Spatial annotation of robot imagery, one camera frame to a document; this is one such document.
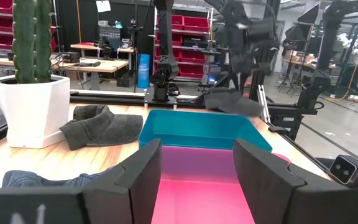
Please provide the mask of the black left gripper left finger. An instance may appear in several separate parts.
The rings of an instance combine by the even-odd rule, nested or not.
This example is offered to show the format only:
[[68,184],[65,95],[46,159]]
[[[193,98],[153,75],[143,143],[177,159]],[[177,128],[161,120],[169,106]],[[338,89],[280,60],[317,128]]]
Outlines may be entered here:
[[162,173],[162,143],[150,141],[87,184],[89,224],[151,224]]

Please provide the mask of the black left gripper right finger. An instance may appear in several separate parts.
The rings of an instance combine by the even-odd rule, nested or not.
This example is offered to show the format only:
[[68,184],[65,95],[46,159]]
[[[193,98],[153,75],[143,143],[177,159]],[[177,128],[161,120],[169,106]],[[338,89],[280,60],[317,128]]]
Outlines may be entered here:
[[358,224],[358,178],[354,185],[328,179],[237,139],[237,178],[255,224]]

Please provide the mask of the dark grey baseball cap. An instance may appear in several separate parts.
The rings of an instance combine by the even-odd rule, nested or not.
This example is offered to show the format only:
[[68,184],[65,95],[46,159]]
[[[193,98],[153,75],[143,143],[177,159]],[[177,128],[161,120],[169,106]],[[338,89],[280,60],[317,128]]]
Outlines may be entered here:
[[60,127],[70,150],[83,146],[117,146],[138,140],[143,117],[114,114],[106,105],[77,106],[73,119]]

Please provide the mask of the light grey hat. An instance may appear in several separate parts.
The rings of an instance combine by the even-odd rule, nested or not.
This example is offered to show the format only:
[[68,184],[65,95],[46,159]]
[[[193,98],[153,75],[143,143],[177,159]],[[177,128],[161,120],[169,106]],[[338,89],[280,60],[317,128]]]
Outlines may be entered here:
[[204,95],[204,105],[207,110],[220,110],[225,113],[258,117],[262,110],[258,102],[244,98],[240,91],[228,89],[213,89]]

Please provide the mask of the black softbox light stand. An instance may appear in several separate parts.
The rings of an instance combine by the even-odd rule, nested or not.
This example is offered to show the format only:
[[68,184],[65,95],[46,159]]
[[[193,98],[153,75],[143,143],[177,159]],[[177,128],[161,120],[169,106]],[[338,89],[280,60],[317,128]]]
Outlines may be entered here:
[[286,39],[283,41],[282,65],[285,70],[284,78],[278,86],[279,91],[284,86],[291,85],[290,78],[292,61],[297,61],[296,52],[306,50],[312,27],[316,21],[319,4],[303,12],[296,20],[296,24],[285,32]]

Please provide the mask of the translucent pink plastic bin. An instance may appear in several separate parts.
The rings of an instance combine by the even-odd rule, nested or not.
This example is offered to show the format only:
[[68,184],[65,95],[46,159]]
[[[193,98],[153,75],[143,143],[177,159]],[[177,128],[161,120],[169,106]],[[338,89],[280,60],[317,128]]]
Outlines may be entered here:
[[233,152],[164,146],[152,224],[255,224]]

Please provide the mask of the silver aluminium extrusion bar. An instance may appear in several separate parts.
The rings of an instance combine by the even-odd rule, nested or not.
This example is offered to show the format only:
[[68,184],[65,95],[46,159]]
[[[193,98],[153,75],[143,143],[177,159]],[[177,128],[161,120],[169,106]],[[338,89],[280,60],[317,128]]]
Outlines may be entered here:
[[269,109],[268,109],[268,104],[267,104],[267,99],[266,99],[266,95],[265,95],[265,90],[264,90],[264,86],[263,85],[258,85],[258,101],[259,101],[259,105],[262,106],[262,112],[260,114],[260,118],[265,122],[265,123],[270,123],[270,113],[269,113]]

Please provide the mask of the teal blue plastic bin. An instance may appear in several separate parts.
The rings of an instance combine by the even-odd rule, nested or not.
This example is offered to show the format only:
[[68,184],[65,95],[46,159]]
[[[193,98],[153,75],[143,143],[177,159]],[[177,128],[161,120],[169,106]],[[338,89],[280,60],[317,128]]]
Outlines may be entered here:
[[265,151],[272,146],[245,116],[175,110],[152,110],[139,136],[139,146],[160,139],[164,146],[231,150],[243,139]]

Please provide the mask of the blue cylinder roll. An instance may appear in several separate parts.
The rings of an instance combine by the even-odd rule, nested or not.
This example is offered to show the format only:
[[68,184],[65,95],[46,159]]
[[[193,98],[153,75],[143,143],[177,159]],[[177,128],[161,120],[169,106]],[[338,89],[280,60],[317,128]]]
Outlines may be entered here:
[[149,73],[150,73],[150,55],[139,54],[138,75],[137,75],[138,88],[146,89],[149,87]]

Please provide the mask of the large wooden desk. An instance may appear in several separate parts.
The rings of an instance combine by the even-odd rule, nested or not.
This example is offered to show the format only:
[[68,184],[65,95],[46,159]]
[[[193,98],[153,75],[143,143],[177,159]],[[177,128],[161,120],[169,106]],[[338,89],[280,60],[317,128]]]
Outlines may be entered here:
[[[74,63],[66,63],[60,59],[51,59],[52,69],[53,70],[67,70],[75,71],[79,73],[91,73],[91,89],[99,90],[100,89],[100,78],[98,73],[114,73],[126,66],[129,62],[125,60],[98,60],[95,58],[80,58],[81,63],[97,63],[100,64],[96,67],[77,67]],[[13,67],[14,62],[10,61],[8,58],[0,58],[0,66]]]

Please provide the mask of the white ceramic planter pot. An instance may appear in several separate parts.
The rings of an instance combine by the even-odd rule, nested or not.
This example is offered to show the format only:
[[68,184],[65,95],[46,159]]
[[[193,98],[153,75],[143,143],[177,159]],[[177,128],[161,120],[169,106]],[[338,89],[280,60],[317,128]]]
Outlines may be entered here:
[[14,75],[0,77],[0,110],[7,122],[11,147],[41,149],[65,139],[70,79],[52,76],[48,83],[17,84]]

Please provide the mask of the small wooden desk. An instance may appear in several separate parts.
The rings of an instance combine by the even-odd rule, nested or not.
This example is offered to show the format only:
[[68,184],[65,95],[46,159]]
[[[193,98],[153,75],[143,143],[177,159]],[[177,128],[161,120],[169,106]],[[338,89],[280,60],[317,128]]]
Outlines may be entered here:
[[[94,45],[90,44],[71,44],[70,47],[72,49],[79,49],[81,51],[81,56],[85,57],[86,50],[101,50],[99,47],[95,47]],[[132,55],[135,53],[133,48],[122,49],[118,48],[118,53],[125,53],[129,56],[129,62],[132,62]]]

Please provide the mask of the white paper sheet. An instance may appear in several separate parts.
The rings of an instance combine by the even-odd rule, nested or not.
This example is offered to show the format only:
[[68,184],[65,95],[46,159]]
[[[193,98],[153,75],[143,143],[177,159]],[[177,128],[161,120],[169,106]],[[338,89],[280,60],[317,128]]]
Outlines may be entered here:
[[97,0],[96,7],[97,7],[97,11],[99,13],[111,11],[111,5],[110,5],[109,0]]

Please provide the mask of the tall green cactus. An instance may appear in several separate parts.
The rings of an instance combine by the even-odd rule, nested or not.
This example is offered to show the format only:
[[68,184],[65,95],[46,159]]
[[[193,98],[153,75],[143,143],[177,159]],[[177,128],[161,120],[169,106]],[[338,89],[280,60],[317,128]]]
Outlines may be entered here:
[[12,50],[18,84],[51,81],[51,0],[12,1]]

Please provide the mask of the black aluminium rig frame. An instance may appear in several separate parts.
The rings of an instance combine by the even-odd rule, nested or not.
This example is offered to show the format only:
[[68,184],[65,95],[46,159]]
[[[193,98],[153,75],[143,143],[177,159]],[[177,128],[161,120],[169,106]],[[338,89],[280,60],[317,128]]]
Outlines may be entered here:
[[[169,96],[167,101],[155,100],[154,89],[149,88],[142,95],[130,95],[124,93],[122,95],[113,92],[107,93],[86,93],[84,90],[72,90],[70,92],[70,101],[72,103],[107,103],[109,105],[149,105],[154,107],[180,107],[191,109],[206,109],[204,105],[204,95],[213,89],[228,89],[220,87],[222,83],[229,82],[229,73],[224,72],[224,76],[215,85],[211,86],[199,96],[185,98],[184,96]],[[258,86],[256,85],[258,78],[252,78],[250,87],[250,100],[258,101]],[[298,133],[301,121],[305,115],[316,115],[318,110],[315,105],[316,100],[311,101],[311,105],[298,106],[297,104],[275,103],[266,96],[268,111],[270,113],[270,124],[274,126],[273,132],[284,134],[288,138],[294,140]]]

